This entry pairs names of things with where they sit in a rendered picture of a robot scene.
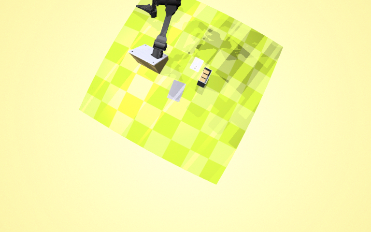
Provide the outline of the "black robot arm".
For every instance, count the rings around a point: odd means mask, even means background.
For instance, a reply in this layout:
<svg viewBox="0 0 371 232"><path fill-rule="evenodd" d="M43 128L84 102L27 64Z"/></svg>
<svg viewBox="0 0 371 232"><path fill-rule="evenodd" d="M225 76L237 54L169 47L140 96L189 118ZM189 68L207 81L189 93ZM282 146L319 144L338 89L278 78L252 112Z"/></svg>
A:
<svg viewBox="0 0 371 232"><path fill-rule="evenodd" d="M181 6L181 0L170 0L170 4L167 5L167 7L165 8L165 12L166 12L165 20L161 28L161 32L157 36L153 44L153 52L151 56L153 56L154 58L159 59L163 57L162 56L163 51L166 51L166 48L167 48L166 33L167 33L167 30L168 30L168 27L171 21L171 17L172 15L175 14L175 12L180 6Z"/></svg>

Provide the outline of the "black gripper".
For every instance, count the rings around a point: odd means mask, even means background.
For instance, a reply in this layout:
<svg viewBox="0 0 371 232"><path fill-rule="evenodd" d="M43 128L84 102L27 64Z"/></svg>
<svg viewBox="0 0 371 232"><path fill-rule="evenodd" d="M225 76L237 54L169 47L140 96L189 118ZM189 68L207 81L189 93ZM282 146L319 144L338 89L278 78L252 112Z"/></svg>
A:
<svg viewBox="0 0 371 232"><path fill-rule="evenodd" d="M157 16L157 6L158 5L164 5L167 7L167 5L170 4L170 0L153 0L152 5L136 5L136 7L146 11L151 15L151 18L155 18Z"/></svg>

